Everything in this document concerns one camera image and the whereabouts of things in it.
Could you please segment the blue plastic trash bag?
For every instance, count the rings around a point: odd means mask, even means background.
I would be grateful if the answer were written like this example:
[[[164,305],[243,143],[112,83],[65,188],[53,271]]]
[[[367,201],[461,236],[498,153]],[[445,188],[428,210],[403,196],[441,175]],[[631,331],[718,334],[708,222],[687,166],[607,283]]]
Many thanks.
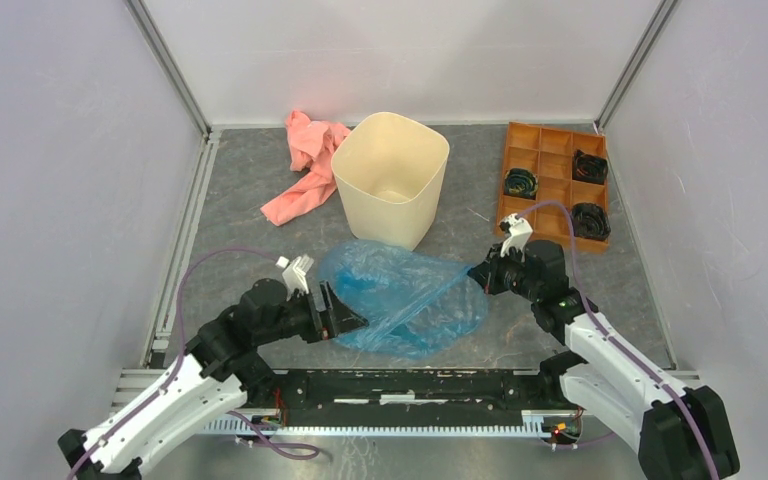
[[[367,353],[421,359],[473,333],[488,314],[470,266],[371,240],[330,249],[317,278],[368,325],[336,342]]]

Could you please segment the beige trash bin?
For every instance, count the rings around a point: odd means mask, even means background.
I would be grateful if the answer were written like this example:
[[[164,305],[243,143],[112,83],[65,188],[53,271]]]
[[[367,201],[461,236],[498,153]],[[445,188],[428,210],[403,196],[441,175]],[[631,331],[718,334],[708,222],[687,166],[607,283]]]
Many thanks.
[[[408,117],[362,120],[332,158],[351,233],[414,250],[435,219],[449,154],[442,134]]]

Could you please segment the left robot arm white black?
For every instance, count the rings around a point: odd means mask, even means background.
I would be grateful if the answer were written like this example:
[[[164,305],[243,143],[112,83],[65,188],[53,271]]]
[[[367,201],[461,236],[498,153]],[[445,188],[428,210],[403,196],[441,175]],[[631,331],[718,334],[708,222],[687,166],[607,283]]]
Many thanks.
[[[327,282],[310,292],[289,291],[274,279],[256,282],[202,325],[182,355],[119,412],[89,430],[61,435],[68,478],[142,478],[213,420],[272,399],[276,375],[261,346],[293,337],[332,340],[368,324]]]

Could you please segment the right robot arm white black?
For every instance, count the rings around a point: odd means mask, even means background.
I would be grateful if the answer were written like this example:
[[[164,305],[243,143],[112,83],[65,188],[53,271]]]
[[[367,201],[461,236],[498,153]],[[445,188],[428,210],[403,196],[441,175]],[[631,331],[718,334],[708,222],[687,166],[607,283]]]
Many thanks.
[[[725,479],[740,471],[721,397],[687,385],[625,340],[572,285],[560,245],[495,244],[468,275],[489,295],[527,300],[538,326],[565,346],[540,364],[540,400],[595,416],[636,454],[646,478]]]

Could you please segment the black bag roll left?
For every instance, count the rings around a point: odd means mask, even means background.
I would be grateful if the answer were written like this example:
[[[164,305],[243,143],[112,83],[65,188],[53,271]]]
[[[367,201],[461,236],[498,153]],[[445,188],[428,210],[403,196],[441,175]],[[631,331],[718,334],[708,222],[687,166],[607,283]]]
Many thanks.
[[[503,180],[503,194],[510,197],[535,200],[538,188],[538,178],[524,168],[511,168]]]

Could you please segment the black bag roll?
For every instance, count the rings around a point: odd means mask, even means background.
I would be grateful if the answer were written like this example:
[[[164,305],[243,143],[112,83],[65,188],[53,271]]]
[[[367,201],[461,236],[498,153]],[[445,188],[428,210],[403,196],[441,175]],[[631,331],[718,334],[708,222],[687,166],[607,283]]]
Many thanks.
[[[511,168],[503,180],[503,194],[510,197],[535,200],[538,188],[538,178],[524,168]]]
[[[609,173],[605,158],[576,150],[572,157],[572,179],[597,185],[604,185]]]
[[[606,241],[611,234],[608,215],[598,204],[582,202],[571,209],[574,235],[588,240]]]

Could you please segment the black bag roll bottom right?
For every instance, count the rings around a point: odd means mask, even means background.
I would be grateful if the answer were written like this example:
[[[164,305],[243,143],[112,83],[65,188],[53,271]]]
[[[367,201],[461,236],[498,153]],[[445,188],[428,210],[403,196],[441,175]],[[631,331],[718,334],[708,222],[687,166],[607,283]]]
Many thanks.
[[[574,235],[588,240],[606,241],[611,234],[608,215],[598,204],[582,202],[571,209]]]

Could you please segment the orange compartment tray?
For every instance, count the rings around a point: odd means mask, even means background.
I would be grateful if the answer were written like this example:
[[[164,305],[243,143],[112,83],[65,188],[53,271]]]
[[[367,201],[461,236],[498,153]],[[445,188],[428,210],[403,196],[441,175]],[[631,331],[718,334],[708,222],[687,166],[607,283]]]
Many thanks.
[[[518,122],[508,124],[494,220],[495,234],[502,234],[499,223],[504,217],[520,213],[539,202],[558,201],[568,212],[577,203],[589,202],[609,211],[608,179],[604,185],[572,179],[572,157],[576,150],[606,158],[606,139],[592,131],[576,132],[569,128]],[[511,168],[528,169],[538,178],[535,200],[503,194],[503,180]]]

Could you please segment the black bag roll top right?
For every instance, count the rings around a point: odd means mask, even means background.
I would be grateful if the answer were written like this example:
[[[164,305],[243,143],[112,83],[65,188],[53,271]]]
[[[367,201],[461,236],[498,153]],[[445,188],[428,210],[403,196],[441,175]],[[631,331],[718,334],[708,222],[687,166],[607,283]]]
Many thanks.
[[[605,158],[576,150],[572,157],[572,179],[597,185],[604,185],[609,173]]]

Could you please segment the pink cloth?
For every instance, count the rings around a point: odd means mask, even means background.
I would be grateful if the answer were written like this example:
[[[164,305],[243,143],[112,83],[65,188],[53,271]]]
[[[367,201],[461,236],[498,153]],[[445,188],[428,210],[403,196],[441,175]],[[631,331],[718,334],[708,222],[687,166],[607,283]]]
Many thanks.
[[[350,129],[339,122],[312,120],[300,110],[286,117],[290,170],[304,175],[260,211],[275,226],[283,226],[322,206],[336,191],[332,159],[349,136]]]

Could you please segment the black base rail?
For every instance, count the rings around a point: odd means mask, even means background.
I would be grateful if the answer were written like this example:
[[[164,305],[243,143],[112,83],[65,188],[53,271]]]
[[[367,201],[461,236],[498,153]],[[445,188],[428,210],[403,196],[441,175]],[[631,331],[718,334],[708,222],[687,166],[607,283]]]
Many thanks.
[[[514,427],[530,412],[575,411],[536,371],[290,369],[244,409],[286,427]]]

